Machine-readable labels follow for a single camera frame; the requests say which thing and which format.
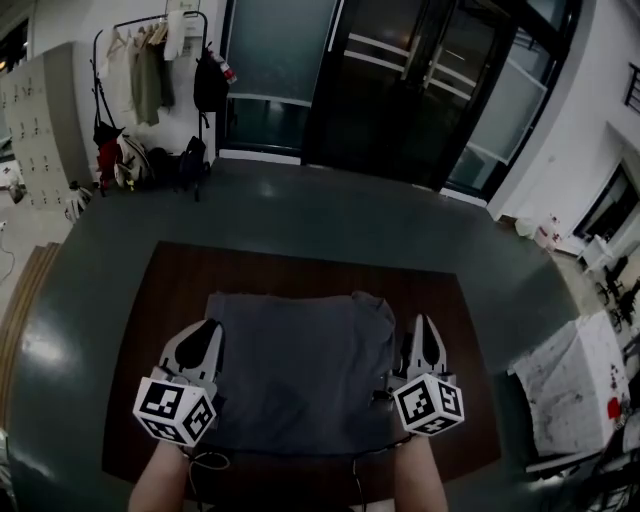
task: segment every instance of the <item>black backpack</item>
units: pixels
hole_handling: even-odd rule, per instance
[[[198,60],[196,78],[193,86],[193,101],[200,112],[219,112],[225,108],[229,84],[220,69],[220,65],[213,59],[211,52],[206,49]]]
[[[193,183],[194,197],[196,201],[200,201],[200,180],[205,174],[211,172],[209,162],[204,161],[207,146],[204,145],[197,137],[191,137],[187,149],[180,156],[180,165],[178,168],[178,177],[182,188],[187,190],[189,184]]]

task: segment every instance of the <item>door handle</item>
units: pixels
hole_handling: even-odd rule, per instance
[[[400,80],[406,80],[407,75],[409,74],[409,68],[411,64],[413,64],[413,59],[416,56],[416,52],[418,51],[418,46],[420,45],[420,37],[416,36],[413,39],[413,43],[411,43],[411,50],[409,50],[409,56],[407,57],[407,63],[404,66],[404,70],[402,71],[402,75],[400,76]]]
[[[344,7],[344,0],[340,0],[340,5],[338,6],[338,13],[336,14],[336,21],[333,24],[333,30],[331,31],[331,39],[329,39],[329,48],[328,52],[331,53],[333,50],[333,40],[336,38],[336,32],[338,31],[338,25],[340,24],[340,17],[342,16],[342,8]]]
[[[436,69],[436,66],[438,65],[438,61],[440,60],[440,55],[442,55],[442,45],[439,44],[438,47],[436,48],[436,51],[433,55],[433,60],[431,61],[431,66],[429,66],[429,69],[427,70],[427,75],[424,78],[424,88],[426,89],[427,87],[429,87],[429,83],[431,82],[431,79],[433,78],[433,72]]]

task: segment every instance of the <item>white cloth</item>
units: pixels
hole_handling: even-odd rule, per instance
[[[602,450],[615,430],[607,405],[629,399],[606,311],[567,323],[513,365],[529,402],[541,456]]]
[[[64,212],[65,217],[75,224],[82,212],[87,209],[87,204],[91,201],[91,196],[91,192],[84,187],[71,190],[66,200],[67,208]]]
[[[128,179],[134,182],[145,180],[149,175],[149,165],[142,144],[122,134],[116,140],[122,153],[122,164],[116,162],[113,167],[118,185],[124,187]]]
[[[120,121],[127,126],[135,126],[137,119],[131,87],[131,73],[138,48],[131,33],[127,34],[124,43],[119,41],[116,29],[112,30],[109,48],[113,49],[105,55],[98,77],[103,81],[106,92],[115,96],[117,112],[124,114]]]
[[[186,21],[184,11],[171,11],[167,16],[167,42],[164,46],[164,60],[174,60],[182,55]]]

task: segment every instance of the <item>locker cabinet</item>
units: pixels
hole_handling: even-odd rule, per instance
[[[41,209],[64,210],[69,183],[91,186],[73,86],[73,44],[65,43],[0,78],[0,106],[13,151]]]

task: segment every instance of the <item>glass door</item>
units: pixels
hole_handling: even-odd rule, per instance
[[[451,169],[439,162],[507,21],[485,0],[360,1],[339,24],[346,39],[337,48],[339,65],[321,72],[325,97],[314,98],[305,159],[425,186],[444,183]]]
[[[229,0],[222,54],[238,80],[218,147],[299,155],[336,0]]]
[[[376,173],[389,121],[406,115],[429,0],[340,0],[305,133],[303,161]]]
[[[549,54],[519,28],[478,124],[448,177],[448,187],[482,197],[496,168],[514,161],[547,94],[542,78],[550,64]]]

